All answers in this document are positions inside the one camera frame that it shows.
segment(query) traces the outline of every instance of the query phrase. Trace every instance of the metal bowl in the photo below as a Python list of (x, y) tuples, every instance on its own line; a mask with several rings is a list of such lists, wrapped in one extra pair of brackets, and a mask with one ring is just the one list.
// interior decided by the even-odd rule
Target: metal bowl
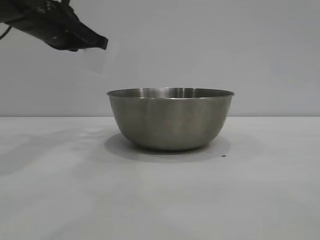
[(221, 131), (234, 93), (204, 88), (135, 88), (107, 93), (122, 134), (142, 147), (182, 151)]

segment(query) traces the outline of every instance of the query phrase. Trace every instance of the white backdrop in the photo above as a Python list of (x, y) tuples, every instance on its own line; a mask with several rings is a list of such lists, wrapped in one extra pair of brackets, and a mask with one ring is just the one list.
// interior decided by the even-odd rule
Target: white backdrop
[(0, 41), (1, 116), (111, 116), (105, 93), (136, 87), (231, 90), (232, 116), (320, 116), (319, 0), (71, 5), (108, 50), (94, 62), (13, 30)]

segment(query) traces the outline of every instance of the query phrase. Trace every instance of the white table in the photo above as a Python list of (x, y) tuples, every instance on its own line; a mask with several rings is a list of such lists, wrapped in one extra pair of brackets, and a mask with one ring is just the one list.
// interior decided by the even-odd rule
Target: white table
[(181, 154), (113, 118), (0, 118), (0, 240), (319, 239), (320, 118), (231, 117)]

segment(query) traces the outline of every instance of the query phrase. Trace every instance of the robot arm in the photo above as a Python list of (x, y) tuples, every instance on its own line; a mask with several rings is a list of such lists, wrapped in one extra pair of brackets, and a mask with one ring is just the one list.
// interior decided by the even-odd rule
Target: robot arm
[(0, 23), (32, 35), (52, 48), (107, 49), (108, 39), (80, 22), (70, 0), (0, 0)]

